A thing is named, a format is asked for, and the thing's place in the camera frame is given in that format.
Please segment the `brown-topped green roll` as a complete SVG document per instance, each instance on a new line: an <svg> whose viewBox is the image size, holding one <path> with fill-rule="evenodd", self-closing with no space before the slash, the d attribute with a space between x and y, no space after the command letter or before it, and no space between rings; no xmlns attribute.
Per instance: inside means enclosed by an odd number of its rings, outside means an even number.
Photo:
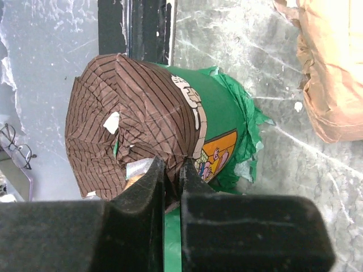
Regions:
<svg viewBox="0 0 363 272"><path fill-rule="evenodd" d="M81 195L108 201L137 181L134 163L163 159L167 241L174 243L182 164L190 158L205 182L219 177L224 188L233 188L237 165L262 148L259 125L267 121L243 87L217 67L194 71L102 55L75 78L66 152Z"/></svg>

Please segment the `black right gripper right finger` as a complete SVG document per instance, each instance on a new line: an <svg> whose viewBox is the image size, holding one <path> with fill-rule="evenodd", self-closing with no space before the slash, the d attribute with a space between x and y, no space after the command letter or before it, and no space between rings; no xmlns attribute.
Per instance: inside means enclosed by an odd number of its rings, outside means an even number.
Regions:
<svg viewBox="0 0 363 272"><path fill-rule="evenodd" d="M219 194L180 170L183 271L330 271L336 256L315 204L293 195Z"/></svg>

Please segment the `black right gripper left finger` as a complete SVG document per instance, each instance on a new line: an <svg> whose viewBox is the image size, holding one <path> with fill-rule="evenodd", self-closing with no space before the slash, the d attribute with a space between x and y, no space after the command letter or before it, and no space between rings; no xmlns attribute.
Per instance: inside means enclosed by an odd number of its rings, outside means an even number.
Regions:
<svg viewBox="0 0 363 272"><path fill-rule="evenodd" d="M111 201L1 204L2 271L163 271L164 162Z"/></svg>

